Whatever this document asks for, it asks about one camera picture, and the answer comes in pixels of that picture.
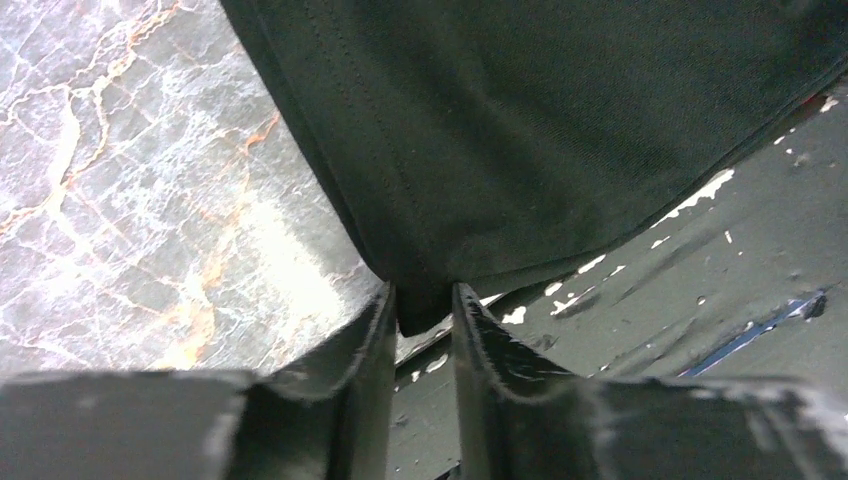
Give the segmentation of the black floral t-shirt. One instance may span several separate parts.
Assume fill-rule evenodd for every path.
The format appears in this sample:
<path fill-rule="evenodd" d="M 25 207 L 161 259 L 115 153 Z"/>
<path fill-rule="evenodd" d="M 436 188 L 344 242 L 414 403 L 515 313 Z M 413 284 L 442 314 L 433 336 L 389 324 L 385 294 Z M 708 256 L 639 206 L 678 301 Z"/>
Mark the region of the black floral t-shirt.
<path fill-rule="evenodd" d="M 847 68 L 843 1 L 227 1 L 405 336 L 648 229 Z"/>

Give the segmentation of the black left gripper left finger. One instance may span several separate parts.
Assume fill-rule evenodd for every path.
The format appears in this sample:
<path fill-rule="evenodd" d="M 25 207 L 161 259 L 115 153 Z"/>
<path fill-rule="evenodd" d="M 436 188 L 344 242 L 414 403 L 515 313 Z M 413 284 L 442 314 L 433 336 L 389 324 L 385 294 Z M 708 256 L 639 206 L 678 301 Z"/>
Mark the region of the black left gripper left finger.
<path fill-rule="evenodd" d="M 1 382 L 5 479 L 380 479 L 395 291 L 281 370 L 47 371 Z"/>

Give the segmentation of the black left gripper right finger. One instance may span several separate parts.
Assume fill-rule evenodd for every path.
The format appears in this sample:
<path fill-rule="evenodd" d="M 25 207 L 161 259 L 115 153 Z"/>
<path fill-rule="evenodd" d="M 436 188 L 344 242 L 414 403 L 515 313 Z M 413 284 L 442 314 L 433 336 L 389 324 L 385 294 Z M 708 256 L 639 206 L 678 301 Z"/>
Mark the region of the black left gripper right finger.
<path fill-rule="evenodd" d="M 837 398 L 785 377 L 595 378 L 503 329 L 453 288 L 465 479 L 843 479 Z"/>

